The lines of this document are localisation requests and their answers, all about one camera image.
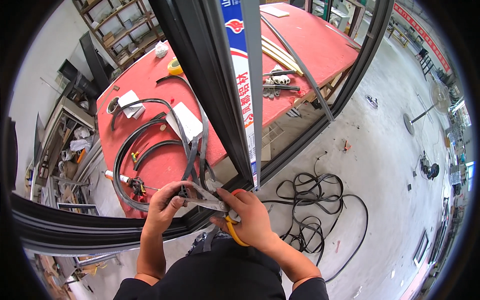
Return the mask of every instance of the scissors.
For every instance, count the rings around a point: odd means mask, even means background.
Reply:
[[[240,219],[238,214],[230,208],[228,204],[225,202],[218,200],[215,196],[211,194],[211,192],[205,190],[195,182],[191,182],[192,186],[200,193],[200,195],[203,196],[203,199],[194,199],[194,198],[187,198],[185,201],[195,203],[198,206],[210,208],[213,210],[221,211],[225,213],[225,220],[227,221],[227,227],[228,230],[230,231],[230,235],[233,237],[235,242],[237,242],[238,245],[243,246],[243,247],[248,247],[249,244],[243,242],[235,232],[235,229],[233,228],[233,225],[238,224],[238,221],[235,219]],[[232,192],[232,195],[236,195],[239,192],[246,192],[246,190],[243,189],[236,189]]]

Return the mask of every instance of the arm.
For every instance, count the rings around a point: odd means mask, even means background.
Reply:
[[[293,282],[292,290],[310,278],[322,276],[307,257],[272,231],[265,206],[252,192],[240,192],[233,196],[226,190],[217,189],[217,193],[241,218],[241,222],[234,225],[239,238],[273,258]],[[210,221],[228,232],[225,219],[212,217]]]
[[[150,200],[147,219],[140,236],[140,253],[135,278],[151,286],[165,275],[166,261],[162,233],[170,226],[173,216],[180,207],[187,204],[177,196],[168,203],[168,199],[180,191],[182,184],[190,187],[188,181],[172,182],[158,190]]]

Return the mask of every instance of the blue and white label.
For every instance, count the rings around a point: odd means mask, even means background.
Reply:
[[[252,168],[253,185],[258,190],[257,163],[255,154],[255,133],[253,130],[253,104],[250,91],[250,69],[248,66],[247,41],[240,0],[219,0],[222,5],[223,19],[227,31],[233,70],[237,79],[243,125],[247,135],[248,154]]]

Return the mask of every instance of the hand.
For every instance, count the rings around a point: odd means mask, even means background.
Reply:
[[[239,214],[241,221],[233,228],[242,241],[264,251],[279,239],[270,227],[267,209],[252,192],[239,192],[235,196],[224,189],[217,189],[216,192]],[[210,222],[229,233],[224,218],[211,217]]]
[[[180,191],[180,186],[184,185],[191,188],[192,185],[188,181],[174,181],[163,188],[159,189],[150,199],[150,206],[148,208],[148,215],[145,221],[142,234],[162,234],[167,230],[173,220],[173,216],[182,206],[187,206],[185,199],[175,196]]]

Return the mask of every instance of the fan base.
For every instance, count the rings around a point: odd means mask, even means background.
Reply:
[[[408,130],[408,133],[410,133],[411,136],[414,136],[415,128],[413,128],[412,119],[407,113],[403,114],[403,123],[405,124],[405,127]]]

